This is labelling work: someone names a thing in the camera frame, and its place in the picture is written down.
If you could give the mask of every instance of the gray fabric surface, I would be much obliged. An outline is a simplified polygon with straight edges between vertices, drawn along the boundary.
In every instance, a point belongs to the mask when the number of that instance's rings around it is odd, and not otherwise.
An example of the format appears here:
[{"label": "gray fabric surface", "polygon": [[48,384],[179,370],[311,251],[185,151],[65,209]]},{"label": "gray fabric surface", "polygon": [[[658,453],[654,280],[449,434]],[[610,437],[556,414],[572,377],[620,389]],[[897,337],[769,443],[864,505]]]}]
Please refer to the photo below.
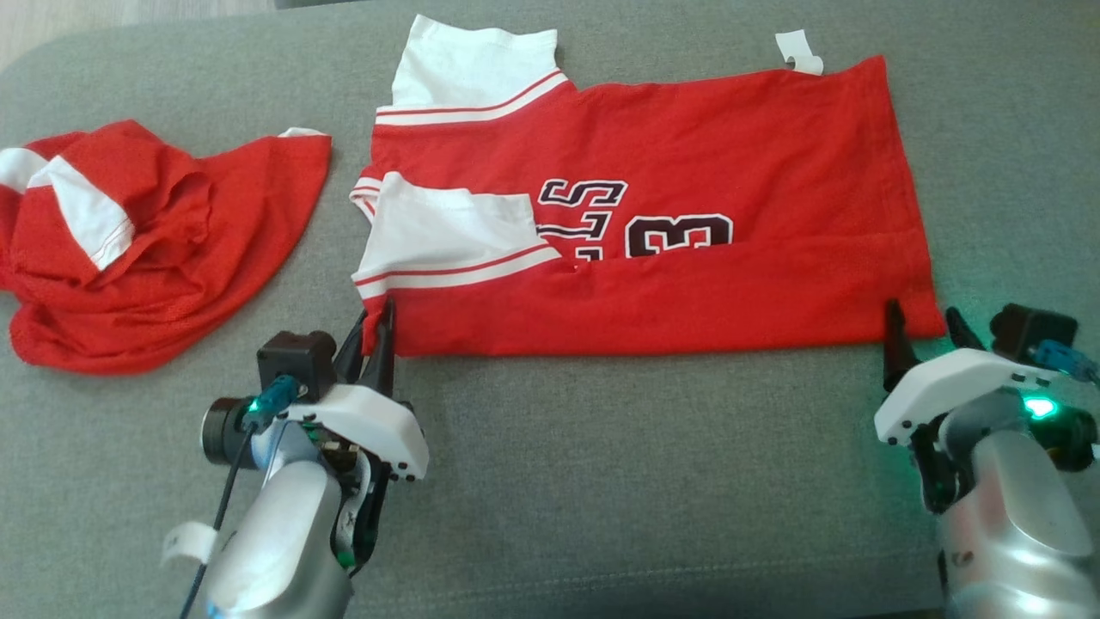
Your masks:
[{"label": "gray fabric surface", "polygon": [[[348,275],[367,224],[346,194],[417,11],[559,27],[561,64],[582,86],[774,68],[772,34],[798,27],[827,69],[886,54],[941,300],[978,327],[1008,300],[1057,308],[1100,353],[1093,1],[381,1],[80,35],[0,75],[0,144],[132,117],[198,155],[290,125],[333,134],[336,152],[282,273],[168,367],[86,378],[0,350],[0,616],[177,611],[193,566],[158,570],[162,537],[209,521],[226,474],[197,449],[204,410],[256,388],[254,352],[274,332],[340,334],[358,312]],[[0,298],[0,316],[14,308]],[[877,443],[870,422],[879,373],[872,347],[406,361],[398,390],[432,469],[391,490],[349,616],[935,606],[934,522],[904,453]],[[1094,394],[1060,393],[1100,408]],[[1071,484],[1100,532],[1094,474]],[[242,477],[229,523],[257,486]]]}]

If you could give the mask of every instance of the cable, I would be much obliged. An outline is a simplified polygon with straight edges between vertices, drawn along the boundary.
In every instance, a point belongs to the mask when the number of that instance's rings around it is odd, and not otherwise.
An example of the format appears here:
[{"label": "cable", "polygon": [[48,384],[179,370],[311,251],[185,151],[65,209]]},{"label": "cable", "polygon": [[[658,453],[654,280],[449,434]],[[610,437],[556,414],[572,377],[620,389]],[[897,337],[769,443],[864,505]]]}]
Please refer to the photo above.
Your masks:
[{"label": "cable", "polygon": [[[237,455],[233,456],[233,464],[229,467],[229,476],[226,478],[226,488],[221,491],[221,502],[218,504],[218,513],[213,517],[213,530],[220,531],[221,523],[226,521],[226,511],[229,509],[229,497],[233,494],[233,484],[237,482],[237,472],[241,469],[241,461],[244,456],[244,451],[249,450],[249,443],[252,441],[252,435],[256,433],[256,427],[249,424],[249,429],[244,432],[244,440],[241,441],[241,449],[237,451]],[[191,614],[191,607],[195,606],[195,598],[199,595],[199,587],[202,586],[202,577],[206,576],[206,564],[199,565],[198,571],[195,573],[195,582],[191,583],[191,589],[187,593],[187,599],[184,600],[184,609],[179,612],[179,619],[187,619],[187,616]]]}]

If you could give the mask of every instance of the white label tag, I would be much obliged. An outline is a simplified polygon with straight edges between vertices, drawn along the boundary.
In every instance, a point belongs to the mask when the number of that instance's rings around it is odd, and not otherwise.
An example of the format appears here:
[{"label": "white label tag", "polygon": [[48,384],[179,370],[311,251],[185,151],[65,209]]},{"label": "white label tag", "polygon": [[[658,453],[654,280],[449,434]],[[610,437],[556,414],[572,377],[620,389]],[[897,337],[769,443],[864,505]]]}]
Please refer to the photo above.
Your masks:
[{"label": "white label tag", "polygon": [[821,56],[815,56],[810,51],[805,30],[780,32],[776,34],[776,44],[779,45],[779,52],[783,54],[783,62],[794,63],[794,70],[810,75],[821,75],[825,70],[825,63],[822,62]]},{"label": "white label tag", "polygon": [[210,562],[210,553],[218,541],[218,532],[213,527],[201,522],[185,522],[168,532],[161,551],[161,566],[177,556],[197,559],[206,565]]}]

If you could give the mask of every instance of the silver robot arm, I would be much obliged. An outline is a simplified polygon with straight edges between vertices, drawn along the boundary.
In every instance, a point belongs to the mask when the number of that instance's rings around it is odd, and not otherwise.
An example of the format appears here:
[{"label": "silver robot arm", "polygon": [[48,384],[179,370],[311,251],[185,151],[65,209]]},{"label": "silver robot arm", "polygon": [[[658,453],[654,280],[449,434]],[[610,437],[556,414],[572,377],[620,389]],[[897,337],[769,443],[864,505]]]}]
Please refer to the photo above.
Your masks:
[{"label": "silver robot arm", "polygon": [[393,327],[389,305],[362,376],[361,327],[334,362],[327,334],[279,334],[257,354],[264,393],[220,399],[207,412],[207,460],[261,471],[264,484],[200,568],[185,616],[204,570],[211,618],[344,616],[351,577],[374,551],[387,485],[428,472],[428,446],[411,407],[391,399]]},{"label": "silver robot arm", "polygon": [[[1046,325],[1010,321],[1000,330],[994,322],[994,335],[1002,345],[1047,336],[1071,341],[1071,333],[1052,335],[1050,323],[1065,319],[1053,317]],[[939,516],[945,615],[1100,617],[1092,540],[1058,473],[1092,463],[1097,429],[1091,416],[1069,407],[1059,411],[1042,397],[1062,375],[1021,363],[1018,357],[1030,357],[1034,346],[1014,355],[1011,346],[999,350],[994,342],[997,354],[986,352],[961,317],[948,311],[959,349],[922,364],[904,338],[897,303],[888,306],[887,324],[884,387],[890,395],[875,425],[883,443],[909,447],[921,473],[924,505]]]}]

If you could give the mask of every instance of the basketball jersey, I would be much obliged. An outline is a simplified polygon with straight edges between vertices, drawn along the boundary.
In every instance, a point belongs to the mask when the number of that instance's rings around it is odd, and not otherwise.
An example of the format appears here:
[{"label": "basketball jersey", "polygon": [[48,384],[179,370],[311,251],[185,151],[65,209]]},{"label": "basketball jersey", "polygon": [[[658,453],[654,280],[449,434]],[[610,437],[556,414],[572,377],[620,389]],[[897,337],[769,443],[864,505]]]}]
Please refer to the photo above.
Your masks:
[{"label": "basketball jersey", "polygon": [[942,335],[881,57],[580,89],[556,46],[414,23],[351,194],[398,354],[850,344],[891,297]]}]

